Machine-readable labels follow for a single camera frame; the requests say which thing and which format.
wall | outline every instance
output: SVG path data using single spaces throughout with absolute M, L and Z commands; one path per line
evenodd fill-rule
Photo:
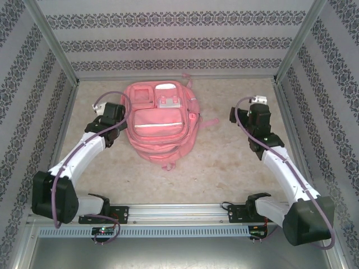
M 274 75 L 313 0 L 42 0 L 80 79 Z
M 29 213 L 31 179 L 47 170 L 72 86 L 20 0 L 0 1 L 0 268 Z
M 282 81 L 312 179 L 359 268 L 359 1 L 330 0 Z

backpack strap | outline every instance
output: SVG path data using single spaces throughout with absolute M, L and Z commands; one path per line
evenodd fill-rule
M 176 163 L 169 163 L 162 166 L 162 169 L 165 171 L 171 171 L 176 168 Z
M 189 88 L 189 89 L 191 89 L 191 88 L 192 88 L 192 79 L 191 79 L 191 75 L 186 74 L 186 73 L 182 73 L 182 77 L 183 77 L 183 78 L 187 78 L 187 79 L 189 79 L 189 81 L 188 81 L 188 83 L 187 83 L 186 87 L 187 87 L 187 88 Z
M 219 123 L 219 119 L 218 118 L 214 118 L 214 119 L 209 119 L 209 120 L 206 120 L 205 122 L 200 122 L 200 126 L 199 126 L 199 129 L 204 129 L 204 128 L 207 128 L 207 127 L 210 127 L 210 126 L 213 126 L 213 125 L 216 125 Z

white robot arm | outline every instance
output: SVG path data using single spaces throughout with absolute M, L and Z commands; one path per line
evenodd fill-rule
M 252 103 L 250 109 L 232 108 L 229 120 L 233 123 L 240 121 L 242 129 L 248 135 L 250 149 L 273 172 L 284 190 L 288 205 L 276 201 L 268 193 L 253 194 L 246 201 L 244 214 L 249 217 L 267 217 L 278 224 L 292 245 L 329 239 L 332 229 L 328 226 L 333 226 L 334 202 L 330 197 L 322 197 L 309 185 L 290 159 L 282 140 L 271 132 L 271 113 L 266 105 L 266 97 L 255 96 L 242 100 L 245 99 Z
M 127 123 L 108 132 L 89 138 L 95 134 L 118 124 L 125 116 L 125 107 L 113 103 L 103 103 L 94 108 L 97 117 L 89 123 L 81 140 L 73 150 L 47 173 L 37 172 L 33 178 L 32 209 L 35 214 L 52 219 L 51 191 L 55 177 L 59 174 L 56 185 L 56 214 L 57 220 L 69 223 L 76 216 L 104 215 L 110 210 L 109 199 L 97 194 L 77 196 L 75 187 L 81 174 L 91 161 L 105 148 L 111 147 L 120 131 L 127 128 Z M 65 165 L 65 161 L 73 154 L 79 145 L 84 146 L 75 152 L 73 158 Z

beige floor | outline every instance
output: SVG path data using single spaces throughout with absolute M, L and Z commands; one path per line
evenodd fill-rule
M 95 118 L 91 105 L 97 97 L 107 91 L 122 91 L 130 83 L 133 81 L 80 83 L 61 158 Z M 290 151 L 270 80 L 195 80 L 192 88 L 203 119 L 217 117 L 220 123 L 199 131 L 194 149 L 177 161 L 174 171 L 162 171 L 140 158 L 122 132 L 114 145 L 88 166 L 76 190 L 104 195 L 111 203 L 245 202 L 248 195 L 258 192 L 286 201 L 272 173 L 249 149 L 247 137 L 228 120 L 231 107 L 240 98 L 265 95 L 272 112 L 272 131 Z M 119 97 L 112 95 L 107 100 L 118 101 Z

backpack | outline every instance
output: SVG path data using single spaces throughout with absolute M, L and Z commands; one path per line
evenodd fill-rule
M 187 86 L 177 81 L 149 81 L 125 90 L 132 104 L 126 129 L 130 144 L 142 158 L 167 171 L 195 144 L 201 118 L 191 85 L 191 80 Z M 127 100 L 122 100 L 128 110 Z

